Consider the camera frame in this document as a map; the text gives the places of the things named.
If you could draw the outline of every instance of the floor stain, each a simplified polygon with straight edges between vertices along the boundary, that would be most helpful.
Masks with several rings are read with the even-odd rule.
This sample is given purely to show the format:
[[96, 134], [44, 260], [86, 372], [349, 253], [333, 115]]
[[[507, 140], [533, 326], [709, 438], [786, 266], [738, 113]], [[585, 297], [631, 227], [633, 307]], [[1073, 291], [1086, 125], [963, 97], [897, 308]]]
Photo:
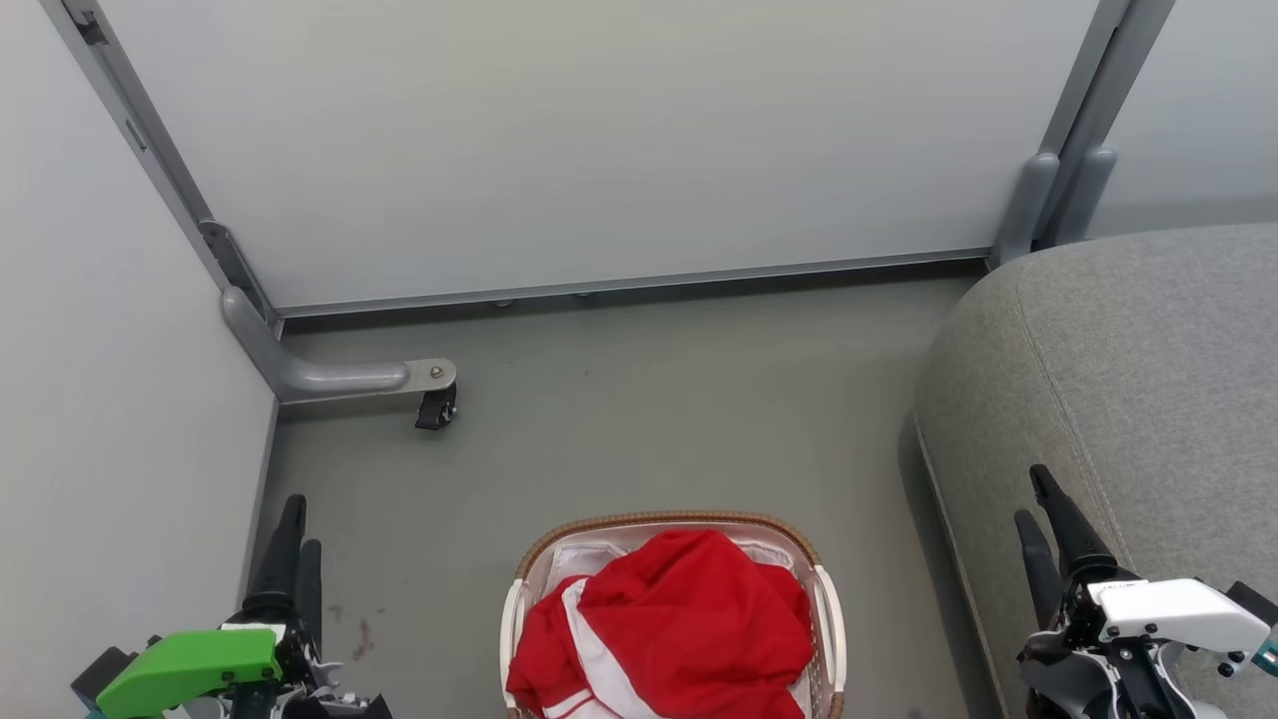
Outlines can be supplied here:
[[373, 631], [368, 627], [367, 619], [359, 621], [359, 646], [355, 647], [355, 653], [350, 655], [351, 662], [359, 662], [373, 651]]

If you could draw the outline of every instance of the gray upholstery fabric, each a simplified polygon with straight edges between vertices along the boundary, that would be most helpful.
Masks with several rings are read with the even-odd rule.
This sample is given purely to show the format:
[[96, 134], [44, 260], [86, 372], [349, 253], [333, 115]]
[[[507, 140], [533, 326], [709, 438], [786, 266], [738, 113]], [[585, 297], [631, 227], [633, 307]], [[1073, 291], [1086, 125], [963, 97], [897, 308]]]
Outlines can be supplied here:
[[[1035, 630], [1012, 512], [1045, 464], [1146, 579], [1242, 580], [1278, 599], [1278, 225], [1146, 232], [1022, 257], [983, 278], [932, 350], [915, 406], [1010, 716]], [[1229, 719], [1278, 715], [1278, 679], [1181, 677]]]

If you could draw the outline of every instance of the whiteboard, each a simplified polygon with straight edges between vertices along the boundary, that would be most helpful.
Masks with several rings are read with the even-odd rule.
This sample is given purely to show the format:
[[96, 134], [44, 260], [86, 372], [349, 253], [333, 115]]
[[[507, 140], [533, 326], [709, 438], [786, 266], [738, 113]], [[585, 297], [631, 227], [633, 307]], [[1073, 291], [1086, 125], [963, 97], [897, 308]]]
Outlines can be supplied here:
[[1278, 5], [1181, 0], [1107, 144], [1089, 236], [1278, 221]]
[[102, 6], [288, 314], [988, 246], [1097, 1]]
[[275, 397], [38, 3], [0, 96], [0, 697], [64, 719], [102, 650], [235, 609]]

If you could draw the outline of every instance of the floor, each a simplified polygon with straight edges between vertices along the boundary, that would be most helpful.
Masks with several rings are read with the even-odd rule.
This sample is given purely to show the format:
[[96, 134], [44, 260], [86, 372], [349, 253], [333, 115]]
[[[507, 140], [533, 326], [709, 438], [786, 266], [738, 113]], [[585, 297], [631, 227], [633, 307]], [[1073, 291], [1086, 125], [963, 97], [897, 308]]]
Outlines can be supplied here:
[[852, 284], [666, 290], [302, 326], [320, 361], [446, 355], [460, 415], [285, 412], [263, 517], [309, 499], [325, 656], [406, 716], [501, 716], [497, 630], [515, 566], [573, 520], [763, 512], [833, 576], [849, 716], [994, 716], [921, 461], [915, 377], [967, 267]]

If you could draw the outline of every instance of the red fabric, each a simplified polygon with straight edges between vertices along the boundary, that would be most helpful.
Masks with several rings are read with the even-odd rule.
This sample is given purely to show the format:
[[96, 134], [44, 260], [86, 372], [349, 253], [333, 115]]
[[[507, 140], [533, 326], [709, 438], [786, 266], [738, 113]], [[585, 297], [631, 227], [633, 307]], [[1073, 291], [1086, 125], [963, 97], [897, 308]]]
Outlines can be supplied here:
[[[529, 613], [507, 691], [539, 711], [587, 688], [561, 594]], [[667, 531], [585, 582], [578, 605], [654, 713], [799, 719], [789, 686], [812, 660], [808, 596], [714, 531]]]

